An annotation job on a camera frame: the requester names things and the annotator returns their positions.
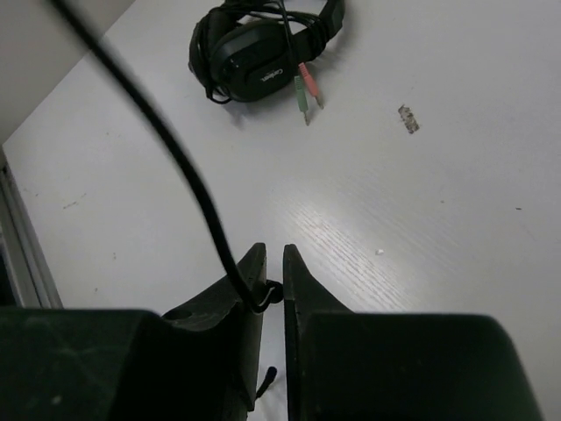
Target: white desk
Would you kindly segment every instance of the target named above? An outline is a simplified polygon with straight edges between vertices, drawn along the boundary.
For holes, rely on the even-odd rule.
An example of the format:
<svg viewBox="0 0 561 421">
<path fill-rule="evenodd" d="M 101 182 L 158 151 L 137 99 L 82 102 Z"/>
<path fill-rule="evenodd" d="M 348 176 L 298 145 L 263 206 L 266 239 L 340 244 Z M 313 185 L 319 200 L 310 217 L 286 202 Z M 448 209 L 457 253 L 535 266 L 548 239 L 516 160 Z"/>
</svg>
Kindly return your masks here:
<svg viewBox="0 0 561 421">
<path fill-rule="evenodd" d="M 204 98 L 187 52 L 208 7 L 138 0 L 107 36 L 194 156 L 237 257 L 266 242 L 280 279 L 294 242 L 355 310 L 495 316 L 560 419 L 561 3 L 349 0 L 310 127 L 289 89 Z M 223 274 L 183 182 L 90 59 L 4 148 L 67 307 L 164 311 Z M 282 366 L 281 307 L 265 329 L 263 367 Z M 286 418 L 284 394 L 254 419 Z"/>
</svg>

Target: wall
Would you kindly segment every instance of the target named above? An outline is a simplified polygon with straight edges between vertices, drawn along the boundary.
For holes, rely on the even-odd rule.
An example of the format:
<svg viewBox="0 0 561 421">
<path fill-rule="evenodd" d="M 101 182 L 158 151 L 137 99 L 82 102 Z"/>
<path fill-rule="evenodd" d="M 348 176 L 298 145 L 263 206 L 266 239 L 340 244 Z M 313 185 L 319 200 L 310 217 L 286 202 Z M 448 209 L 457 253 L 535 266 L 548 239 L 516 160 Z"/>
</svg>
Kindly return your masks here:
<svg viewBox="0 0 561 421">
<path fill-rule="evenodd" d="M 133 0 L 75 0 L 105 32 Z M 40 0 L 0 0 L 0 143 L 83 56 Z"/>
</svg>

